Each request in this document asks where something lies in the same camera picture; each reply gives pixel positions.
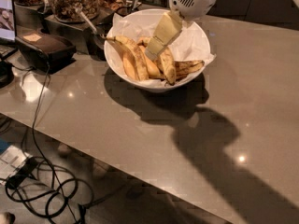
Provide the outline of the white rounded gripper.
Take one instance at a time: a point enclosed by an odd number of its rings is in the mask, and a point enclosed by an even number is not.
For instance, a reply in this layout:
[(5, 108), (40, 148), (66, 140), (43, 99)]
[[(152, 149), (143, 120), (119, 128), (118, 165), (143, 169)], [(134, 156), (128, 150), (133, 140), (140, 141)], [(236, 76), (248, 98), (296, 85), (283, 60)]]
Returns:
[(145, 54), (152, 61), (172, 43), (182, 30), (182, 19), (194, 21), (205, 16), (217, 0), (169, 0), (171, 11), (165, 12), (149, 40)]

